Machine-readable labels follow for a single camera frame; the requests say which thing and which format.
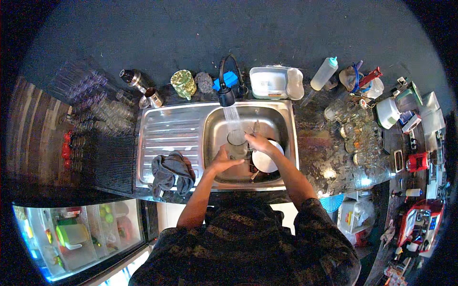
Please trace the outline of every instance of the wooden wall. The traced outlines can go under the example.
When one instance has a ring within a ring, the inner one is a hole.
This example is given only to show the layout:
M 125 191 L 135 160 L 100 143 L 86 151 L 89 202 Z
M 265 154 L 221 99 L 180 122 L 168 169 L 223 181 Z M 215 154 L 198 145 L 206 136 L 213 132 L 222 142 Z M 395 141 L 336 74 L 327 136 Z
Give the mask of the wooden wall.
M 70 106 L 18 77 L 8 112 L 6 171 L 16 182 L 72 186 L 61 157 Z

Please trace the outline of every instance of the camouflage shirt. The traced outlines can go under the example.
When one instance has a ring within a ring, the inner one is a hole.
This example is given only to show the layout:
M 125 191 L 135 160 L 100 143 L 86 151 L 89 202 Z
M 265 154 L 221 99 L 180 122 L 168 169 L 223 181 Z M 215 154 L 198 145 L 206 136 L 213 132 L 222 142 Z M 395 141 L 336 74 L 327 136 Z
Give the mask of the camouflage shirt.
M 129 285 L 355 284 L 355 250 L 319 200 L 302 204 L 295 236 L 275 213 L 269 206 L 220 207 L 203 227 L 165 229 Z

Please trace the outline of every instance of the black countertop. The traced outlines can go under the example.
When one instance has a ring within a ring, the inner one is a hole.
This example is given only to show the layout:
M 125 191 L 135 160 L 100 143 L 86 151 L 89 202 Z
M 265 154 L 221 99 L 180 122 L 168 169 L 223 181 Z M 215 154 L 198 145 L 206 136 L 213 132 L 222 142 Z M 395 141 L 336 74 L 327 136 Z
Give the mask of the black countertop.
M 159 91 L 164 105 L 188 103 L 186 99 L 178 97 L 171 85 L 166 86 Z M 295 126 L 297 133 L 297 142 L 299 150 L 299 164 L 301 172 L 307 177 L 312 184 L 318 196 L 323 194 L 333 195 L 345 193 L 357 189 L 368 188 L 370 186 L 388 181 L 393 172 L 393 155 L 382 154 L 376 168 L 365 168 L 356 166 L 353 163 L 353 156 L 346 152 L 345 143 L 339 134 L 339 124 L 329 123 L 323 117 L 324 109 L 336 98 L 348 96 L 342 86 L 326 92 L 316 92 L 312 100 L 305 106 L 301 106 L 303 100 L 293 101 L 293 110 Z M 238 98 L 237 101 L 253 100 L 251 94 L 244 98 Z M 190 102 L 216 101 L 216 93 L 202 94 L 197 92 Z M 136 124 L 136 134 L 140 128 L 141 111 Z M 385 141 L 389 141 L 388 148 L 392 153 L 394 150 L 407 150 L 405 135 L 402 135 L 401 126 L 396 124 L 390 130 L 385 130 Z M 134 160 L 138 146 L 138 136 L 136 137 L 136 147 Z M 337 174 L 335 178 L 325 178 L 325 172 L 334 170 Z M 128 195 L 133 198 L 142 200 L 156 200 L 169 203 L 186 204 L 192 195 L 192 192 L 186 196 L 175 195 L 171 191 L 165 191 L 160 200 L 154 199 L 147 188 L 138 188 L 135 186 L 135 179 L 132 182 L 132 194 Z M 240 199 L 259 199 L 268 204 L 290 202 L 286 191 L 228 191 L 212 192 L 210 195 L 210 205 L 220 205 L 228 200 Z

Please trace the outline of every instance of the green camouflage mug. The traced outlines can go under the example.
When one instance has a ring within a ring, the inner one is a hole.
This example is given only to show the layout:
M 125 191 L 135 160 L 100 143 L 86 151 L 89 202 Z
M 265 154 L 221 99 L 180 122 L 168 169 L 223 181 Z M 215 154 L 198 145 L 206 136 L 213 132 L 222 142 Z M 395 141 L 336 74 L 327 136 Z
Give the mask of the green camouflage mug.
M 192 74 L 188 70 L 179 70 L 175 72 L 170 79 L 170 83 L 178 93 L 179 97 L 191 100 L 191 96 L 197 90 L 196 83 L 192 78 Z

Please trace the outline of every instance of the power strip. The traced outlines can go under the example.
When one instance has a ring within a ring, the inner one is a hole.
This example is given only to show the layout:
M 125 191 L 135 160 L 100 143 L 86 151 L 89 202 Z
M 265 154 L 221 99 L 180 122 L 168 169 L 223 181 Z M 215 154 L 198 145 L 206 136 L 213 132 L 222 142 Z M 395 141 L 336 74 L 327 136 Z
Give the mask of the power strip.
M 415 134 L 414 134 L 414 131 L 410 131 L 409 132 L 409 141 L 410 141 L 410 148 L 412 150 L 416 150 L 417 149 L 417 140 L 415 140 Z

